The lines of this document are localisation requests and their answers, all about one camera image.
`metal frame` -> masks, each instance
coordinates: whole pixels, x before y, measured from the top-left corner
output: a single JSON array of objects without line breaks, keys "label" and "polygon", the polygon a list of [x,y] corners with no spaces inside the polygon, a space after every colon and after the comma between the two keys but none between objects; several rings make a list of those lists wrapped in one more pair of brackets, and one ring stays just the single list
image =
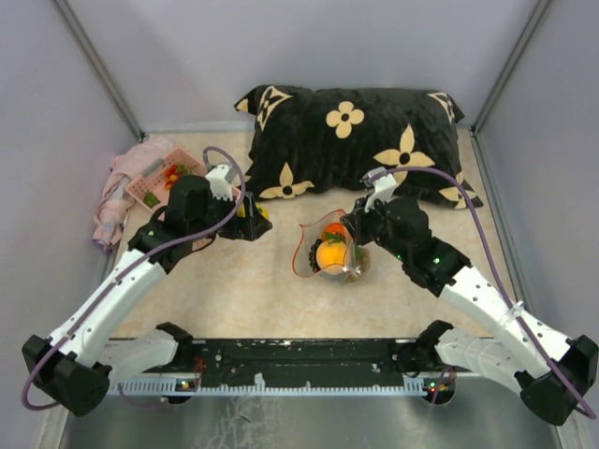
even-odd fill
[{"label": "metal frame", "polygon": [[520,58],[522,57],[522,54],[524,54],[524,52],[528,48],[528,45],[530,44],[531,39],[533,38],[536,31],[545,21],[545,18],[547,17],[549,12],[549,7],[552,3],[553,0],[537,1],[536,6],[534,7],[533,12],[531,14],[531,17],[526,22],[526,25],[524,26],[524,29],[520,34],[516,46],[507,58],[504,68],[502,69],[501,73],[499,74],[499,77],[495,81],[495,84],[491,88],[487,100],[485,100],[482,109],[478,113],[478,117],[476,117],[475,124],[472,127],[472,131],[475,134],[475,136],[478,135],[478,133],[480,133],[485,123],[487,122],[487,119],[489,118],[489,115],[493,110],[495,103],[499,99],[502,91],[504,90],[505,85],[508,83],[512,73],[514,72],[514,69],[516,68]]},{"label": "metal frame", "polygon": [[[146,133],[144,133],[139,126],[135,114],[126,102],[124,95],[118,87],[118,84],[110,75],[105,63],[95,50],[90,38],[82,28],[72,7],[69,5],[67,0],[52,0],[52,2],[56,6],[59,15],[65,21],[66,27],[69,29],[71,35],[79,45],[83,56],[94,70],[102,86],[105,88],[107,95],[117,109],[119,115],[125,121],[131,133],[139,141],[142,141],[145,138]],[[487,191],[489,207],[497,227],[497,232],[502,249],[504,251],[504,258],[507,264],[508,272],[516,295],[519,298],[530,298],[529,288],[527,286],[525,277],[522,274],[522,264],[519,261],[515,244],[511,239],[509,225],[505,219],[504,208],[497,194],[497,184],[493,178],[492,170],[489,165],[489,158],[485,152],[480,133],[483,130],[498,99],[500,98],[502,91],[509,82],[509,79],[518,65],[519,60],[530,44],[534,34],[547,17],[552,3],[553,0],[537,1],[531,17],[522,30],[516,46],[510,53],[504,68],[502,69],[498,79],[495,81],[489,96],[483,105],[483,108],[475,120],[475,124],[471,128],[471,139],[475,148],[475,156],[480,167],[481,177]],[[210,128],[211,130],[213,130],[212,128],[221,130],[223,127],[223,123],[209,123],[206,126],[207,129]],[[105,272],[110,270],[112,265],[111,262],[113,262],[113,259],[109,259],[107,261]],[[527,302],[527,307],[532,313],[534,313],[534,304],[530,300]],[[37,447],[57,447],[58,443],[60,442],[59,435],[62,435],[65,420],[66,412],[63,409],[54,409],[50,412],[47,412],[44,424],[39,431],[40,433],[38,435]],[[579,449],[592,447],[592,440],[589,436],[590,434],[588,429],[586,428],[585,420],[580,419],[577,416],[573,415],[563,427],[557,429],[556,433],[560,442],[562,443],[562,447]]]},{"label": "metal frame", "polygon": [[[123,392],[127,396],[170,396],[170,397],[196,397],[196,396],[299,396],[303,397],[346,397],[348,388],[343,387],[311,387],[309,385],[299,388],[270,388],[263,384],[243,386],[221,385],[216,387],[205,387],[194,389],[179,389],[181,383],[192,383],[194,374],[187,376],[146,376],[129,379],[122,382]],[[121,393],[116,386],[113,386],[107,396],[119,396]],[[403,377],[401,386],[369,386],[356,387],[352,391],[352,396],[417,396],[427,395],[424,385],[424,377]]]},{"label": "metal frame", "polygon": [[85,30],[81,26],[77,15],[73,11],[71,5],[68,4],[66,0],[51,0],[58,14],[61,16],[63,21],[65,22],[66,28],[71,33],[75,42],[80,47],[83,56],[89,63],[90,67],[94,71],[97,76],[100,84],[104,87],[106,94],[108,95],[110,101],[116,108],[117,112],[121,116],[121,118],[126,123],[129,131],[135,136],[138,141],[142,141],[144,137],[144,132],[141,130],[135,115],[131,107],[128,105],[126,100],[124,99],[124,95],[121,93],[121,90],[117,86],[114,79],[110,76],[106,65],[100,58],[98,52],[95,50],[94,44],[85,33]]}]

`orange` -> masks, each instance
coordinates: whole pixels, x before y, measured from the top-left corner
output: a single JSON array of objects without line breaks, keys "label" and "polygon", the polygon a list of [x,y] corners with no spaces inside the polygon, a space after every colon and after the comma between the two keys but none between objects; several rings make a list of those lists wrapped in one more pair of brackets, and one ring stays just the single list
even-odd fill
[{"label": "orange", "polygon": [[328,274],[340,274],[345,265],[347,245],[342,241],[323,241],[316,250],[316,263]]},{"label": "orange", "polygon": [[327,227],[325,227],[325,229],[322,231],[322,236],[320,236],[320,238],[323,241],[328,240],[327,234],[333,235],[333,236],[340,234],[341,236],[344,236],[345,235],[345,226],[343,226],[339,222],[333,222],[331,224],[328,224]]}]

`black pillow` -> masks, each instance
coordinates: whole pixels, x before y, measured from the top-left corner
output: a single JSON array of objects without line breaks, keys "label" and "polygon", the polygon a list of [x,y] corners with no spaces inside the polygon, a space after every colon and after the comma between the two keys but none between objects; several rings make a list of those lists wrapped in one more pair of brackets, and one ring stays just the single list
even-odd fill
[{"label": "black pillow", "polygon": [[[261,85],[235,105],[256,116],[246,175],[259,198],[320,194],[333,186],[360,190],[369,170],[434,167],[456,178],[482,206],[461,173],[455,122],[463,114],[443,92],[326,89]],[[398,196],[454,209],[466,207],[450,182],[430,173],[396,173]]]}]

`pink cloth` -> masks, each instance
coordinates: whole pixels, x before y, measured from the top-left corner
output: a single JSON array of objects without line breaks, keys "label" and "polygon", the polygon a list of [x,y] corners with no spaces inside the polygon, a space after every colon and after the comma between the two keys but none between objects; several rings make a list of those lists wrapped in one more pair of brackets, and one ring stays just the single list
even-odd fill
[{"label": "pink cloth", "polygon": [[123,222],[135,200],[125,190],[126,185],[156,159],[173,150],[174,144],[165,138],[151,138],[116,156],[110,166],[111,173],[95,207],[94,241],[109,250],[123,236]]}]

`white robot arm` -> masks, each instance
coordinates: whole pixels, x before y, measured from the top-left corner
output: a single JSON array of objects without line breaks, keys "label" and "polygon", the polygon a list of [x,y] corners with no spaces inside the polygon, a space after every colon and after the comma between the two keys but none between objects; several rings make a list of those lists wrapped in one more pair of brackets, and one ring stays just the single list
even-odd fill
[{"label": "white robot arm", "polygon": [[[172,363],[185,344],[192,344],[191,335],[170,323],[135,340],[109,338],[145,294],[193,252],[187,237],[214,228],[208,238],[255,240],[272,228],[251,194],[242,199],[244,213],[218,227],[235,206],[233,178],[231,168],[220,165],[206,178],[184,176],[173,185],[168,204],[139,229],[119,264],[80,309],[48,338],[32,336],[23,345],[33,384],[81,416],[97,406],[110,386]],[[40,410],[43,406],[29,404],[27,390],[28,385],[23,405]]]},{"label": "white robot arm", "polygon": [[522,302],[504,300],[464,254],[432,235],[428,216],[414,199],[391,200],[397,184],[383,168],[365,180],[371,181],[373,193],[341,219],[355,243],[374,241],[383,247],[402,261],[414,283],[462,309],[495,339],[435,322],[420,339],[430,346],[432,364],[479,373],[520,394],[545,421],[563,424],[594,384],[597,345],[584,335],[572,340],[525,311]]}]

